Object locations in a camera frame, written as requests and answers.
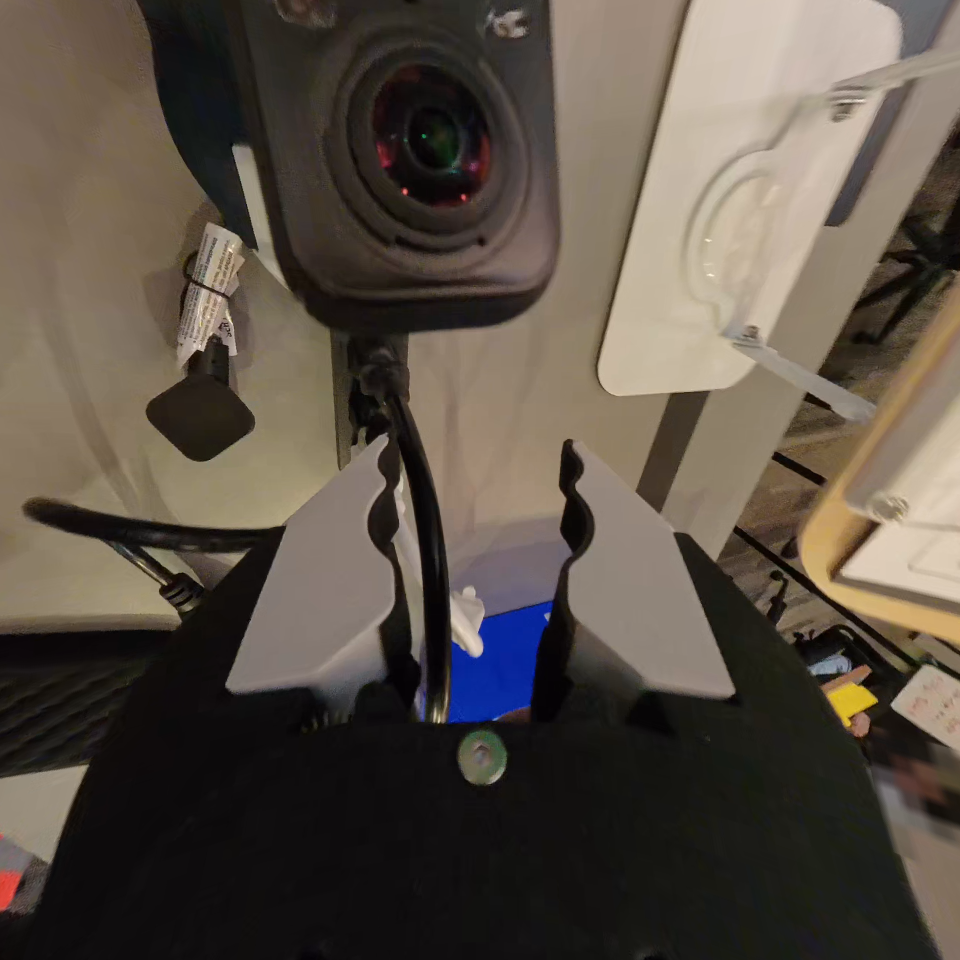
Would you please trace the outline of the black office chair base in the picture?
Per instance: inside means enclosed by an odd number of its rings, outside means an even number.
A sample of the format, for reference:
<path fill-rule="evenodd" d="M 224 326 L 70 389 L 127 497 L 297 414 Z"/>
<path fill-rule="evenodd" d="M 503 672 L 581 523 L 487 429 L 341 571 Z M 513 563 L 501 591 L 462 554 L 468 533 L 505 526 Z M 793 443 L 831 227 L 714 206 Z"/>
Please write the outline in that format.
<path fill-rule="evenodd" d="M 907 216 L 899 231 L 908 242 L 904 249 L 887 250 L 881 262 L 905 267 L 900 274 L 860 297 L 853 310 L 876 306 L 899 295 L 892 313 L 875 329 L 859 329 L 851 338 L 858 346 L 878 346 L 900 326 L 907 316 L 949 275 L 959 268 L 959 204 L 956 203 L 942 227 L 935 231 L 922 217 Z"/>

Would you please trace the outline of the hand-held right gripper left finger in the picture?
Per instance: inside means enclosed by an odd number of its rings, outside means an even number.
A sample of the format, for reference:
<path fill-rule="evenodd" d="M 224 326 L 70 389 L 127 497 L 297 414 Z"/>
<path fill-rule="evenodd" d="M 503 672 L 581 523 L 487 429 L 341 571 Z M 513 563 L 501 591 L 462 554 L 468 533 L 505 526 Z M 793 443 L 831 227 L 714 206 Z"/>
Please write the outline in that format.
<path fill-rule="evenodd" d="M 376 438 L 288 519 L 225 681 L 232 694 L 309 690 L 351 710 L 362 688 L 420 683 L 394 539 L 400 451 Z"/>

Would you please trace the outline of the black power strip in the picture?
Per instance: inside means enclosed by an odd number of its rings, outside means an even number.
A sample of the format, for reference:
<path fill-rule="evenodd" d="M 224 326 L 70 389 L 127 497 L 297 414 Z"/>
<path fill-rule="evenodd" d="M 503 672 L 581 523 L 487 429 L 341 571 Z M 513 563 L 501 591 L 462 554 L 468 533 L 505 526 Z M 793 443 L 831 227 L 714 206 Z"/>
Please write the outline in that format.
<path fill-rule="evenodd" d="M 352 396 L 359 392 L 354 387 L 351 338 L 334 330 L 330 334 L 331 391 L 334 418 L 335 450 L 339 470 L 344 470 L 352 459 L 352 450 L 359 441 L 360 427 L 354 425 Z"/>

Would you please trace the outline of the blue plastic box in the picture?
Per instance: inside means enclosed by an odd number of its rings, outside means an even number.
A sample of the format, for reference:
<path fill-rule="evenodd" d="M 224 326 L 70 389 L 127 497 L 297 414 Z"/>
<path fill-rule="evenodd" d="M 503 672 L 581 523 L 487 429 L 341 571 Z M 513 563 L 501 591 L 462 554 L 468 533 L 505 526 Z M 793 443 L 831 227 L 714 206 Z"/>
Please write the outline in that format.
<path fill-rule="evenodd" d="M 552 602 L 524 606 L 484 618 L 483 653 L 452 650 L 450 723 L 495 721 L 530 705 L 538 647 Z"/>

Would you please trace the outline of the white board with black edge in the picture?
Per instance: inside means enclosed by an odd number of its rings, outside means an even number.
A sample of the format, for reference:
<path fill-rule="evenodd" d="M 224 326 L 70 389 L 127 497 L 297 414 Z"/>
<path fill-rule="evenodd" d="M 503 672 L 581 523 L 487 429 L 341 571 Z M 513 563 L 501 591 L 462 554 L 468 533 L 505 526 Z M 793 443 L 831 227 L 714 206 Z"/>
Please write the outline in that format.
<path fill-rule="evenodd" d="M 597 376 L 631 397 L 721 390 L 752 368 L 685 280 L 690 214 L 712 177 L 761 149 L 788 101 L 901 58 L 882 2 L 692 2 L 607 318 Z"/>

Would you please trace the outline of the white paper note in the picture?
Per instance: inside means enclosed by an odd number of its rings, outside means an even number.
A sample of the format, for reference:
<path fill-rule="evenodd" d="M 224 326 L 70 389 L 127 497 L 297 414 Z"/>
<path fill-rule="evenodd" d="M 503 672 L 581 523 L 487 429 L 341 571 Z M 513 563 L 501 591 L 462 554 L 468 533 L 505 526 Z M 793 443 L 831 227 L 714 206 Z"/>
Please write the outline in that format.
<path fill-rule="evenodd" d="M 959 679 L 924 664 L 891 702 L 891 709 L 959 755 Z"/>

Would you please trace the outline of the black ribbed pad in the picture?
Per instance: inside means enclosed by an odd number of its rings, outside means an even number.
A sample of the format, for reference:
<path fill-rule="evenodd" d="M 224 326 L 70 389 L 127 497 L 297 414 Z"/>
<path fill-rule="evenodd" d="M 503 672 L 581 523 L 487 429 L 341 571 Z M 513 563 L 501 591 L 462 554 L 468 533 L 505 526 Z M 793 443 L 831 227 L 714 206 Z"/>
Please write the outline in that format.
<path fill-rule="evenodd" d="M 1 636 L 1 777 L 89 763 L 171 629 Z"/>

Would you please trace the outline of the wood edged white board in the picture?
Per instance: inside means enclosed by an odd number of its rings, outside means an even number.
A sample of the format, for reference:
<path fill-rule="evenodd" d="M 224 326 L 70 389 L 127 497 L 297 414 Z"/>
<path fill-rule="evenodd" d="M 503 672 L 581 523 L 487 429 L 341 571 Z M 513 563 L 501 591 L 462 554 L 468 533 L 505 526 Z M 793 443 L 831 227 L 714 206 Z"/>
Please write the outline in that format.
<path fill-rule="evenodd" d="M 927 634 L 954 649 L 958 649 L 959 642 L 957 612 L 884 596 L 865 586 L 844 585 L 837 582 L 835 575 L 874 526 L 847 504 L 850 486 L 878 453 L 881 443 L 906 420 L 928 380 L 946 367 L 950 356 L 958 353 L 958 343 L 959 300 L 958 290 L 954 290 L 900 366 L 842 469 L 822 490 L 798 539 L 803 568 L 828 600 L 861 618 Z"/>

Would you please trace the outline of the yellow sticky pad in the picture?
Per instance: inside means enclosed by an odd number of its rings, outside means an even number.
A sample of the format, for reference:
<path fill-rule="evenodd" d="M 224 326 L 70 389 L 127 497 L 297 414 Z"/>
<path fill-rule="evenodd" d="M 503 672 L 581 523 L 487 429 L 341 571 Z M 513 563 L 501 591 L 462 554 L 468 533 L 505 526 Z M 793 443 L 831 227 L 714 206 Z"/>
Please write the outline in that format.
<path fill-rule="evenodd" d="M 880 702 L 872 691 L 855 682 L 848 682 L 830 689 L 823 687 L 822 691 L 834 714 L 847 729 L 853 725 L 856 716 L 868 714 Z"/>

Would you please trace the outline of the grey table leg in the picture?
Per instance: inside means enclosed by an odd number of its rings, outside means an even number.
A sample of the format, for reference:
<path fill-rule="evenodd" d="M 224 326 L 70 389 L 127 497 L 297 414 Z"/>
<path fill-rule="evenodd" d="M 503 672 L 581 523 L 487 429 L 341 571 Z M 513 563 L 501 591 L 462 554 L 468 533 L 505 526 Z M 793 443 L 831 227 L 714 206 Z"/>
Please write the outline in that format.
<path fill-rule="evenodd" d="M 818 488 L 773 454 L 801 406 L 797 390 L 761 375 L 726 390 L 674 393 L 664 408 L 637 492 L 679 531 L 718 552 L 769 467 Z"/>

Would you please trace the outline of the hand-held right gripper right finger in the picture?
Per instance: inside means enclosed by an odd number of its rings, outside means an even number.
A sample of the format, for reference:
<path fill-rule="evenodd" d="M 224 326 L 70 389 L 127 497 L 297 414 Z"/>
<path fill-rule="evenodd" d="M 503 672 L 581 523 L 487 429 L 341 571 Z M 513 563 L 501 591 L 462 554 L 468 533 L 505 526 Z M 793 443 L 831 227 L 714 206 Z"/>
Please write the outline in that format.
<path fill-rule="evenodd" d="M 660 694 L 728 703 L 737 688 L 677 534 L 580 440 L 560 454 L 569 549 L 538 644 L 534 722 L 623 722 Z"/>

